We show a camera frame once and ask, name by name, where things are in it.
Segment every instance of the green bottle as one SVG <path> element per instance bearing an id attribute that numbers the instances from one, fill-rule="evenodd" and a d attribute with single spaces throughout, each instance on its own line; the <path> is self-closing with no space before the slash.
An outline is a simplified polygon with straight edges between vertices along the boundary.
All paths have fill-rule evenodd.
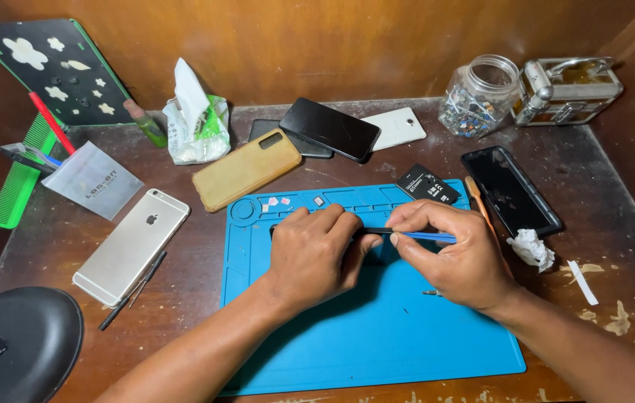
<path id="1" fill-rule="evenodd" d="M 142 107 L 136 105 L 134 100 L 126 100 L 126 102 L 123 103 L 123 107 L 125 107 L 128 114 L 131 115 L 134 122 L 136 122 L 141 131 L 143 131 L 143 134 L 145 134 L 156 147 L 162 149 L 169 144 L 169 138 L 161 131 L 156 121 L 153 120 L 151 116 L 148 116 Z"/>

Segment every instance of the fingernail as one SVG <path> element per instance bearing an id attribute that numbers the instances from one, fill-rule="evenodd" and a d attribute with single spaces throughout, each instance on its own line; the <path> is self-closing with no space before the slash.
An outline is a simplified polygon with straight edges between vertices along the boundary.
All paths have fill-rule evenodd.
<path id="1" fill-rule="evenodd" d="M 370 249 L 375 249 L 376 247 L 382 245 L 382 237 L 380 237 L 379 240 L 376 240 L 375 242 L 372 243 L 372 245 L 370 245 Z"/>

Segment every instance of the phone battery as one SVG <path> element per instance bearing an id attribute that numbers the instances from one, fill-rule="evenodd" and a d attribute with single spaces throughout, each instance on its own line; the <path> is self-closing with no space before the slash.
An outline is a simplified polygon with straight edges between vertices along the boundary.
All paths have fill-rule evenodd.
<path id="1" fill-rule="evenodd" d="M 404 190 L 412 199 L 430 199 L 436 202 L 452 204 L 459 192 L 445 184 L 427 168 L 416 163 L 397 181 L 397 187 Z"/>

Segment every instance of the hand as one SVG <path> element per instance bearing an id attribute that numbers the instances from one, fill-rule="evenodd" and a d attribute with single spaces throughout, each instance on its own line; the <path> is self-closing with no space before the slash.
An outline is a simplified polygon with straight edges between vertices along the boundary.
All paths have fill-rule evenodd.
<path id="1" fill-rule="evenodd" d="M 350 242 L 362 226 L 339 204 L 313 214 L 295 210 L 273 232 L 270 269 L 261 278 L 270 295 L 297 315 L 355 287 L 365 255 L 382 244 L 375 234 Z"/>
<path id="2" fill-rule="evenodd" d="M 520 289 L 505 270 L 497 240 L 480 213 L 416 200 L 394 209 L 385 226 L 395 230 L 390 241 L 402 259 L 454 303 L 489 310 Z M 429 226 L 453 234 L 456 244 L 435 254 L 400 233 Z"/>

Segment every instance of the red pen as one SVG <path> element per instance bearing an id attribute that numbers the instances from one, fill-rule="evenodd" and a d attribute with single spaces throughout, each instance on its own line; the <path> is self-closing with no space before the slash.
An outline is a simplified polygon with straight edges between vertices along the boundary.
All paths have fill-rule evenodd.
<path id="1" fill-rule="evenodd" d="M 36 93 L 29 93 L 29 97 L 32 98 L 32 101 L 34 101 L 34 105 L 36 105 L 39 113 L 44 116 L 44 119 L 49 124 L 49 127 L 51 127 L 51 130 L 54 131 L 54 134 L 57 136 L 59 141 L 61 141 L 61 145 L 69 152 L 69 155 L 75 153 L 76 149 L 74 149 L 74 146 L 71 145 L 69 139 L 64 134 L 64 131 L 59 127 L 59 124 L 56 123 L 56 119 L 54 119 L 54 116 L 52 116 L 51 112 L 49 112 L 47 106 L 44 105 L 44 101 L 42 101 Z"/>

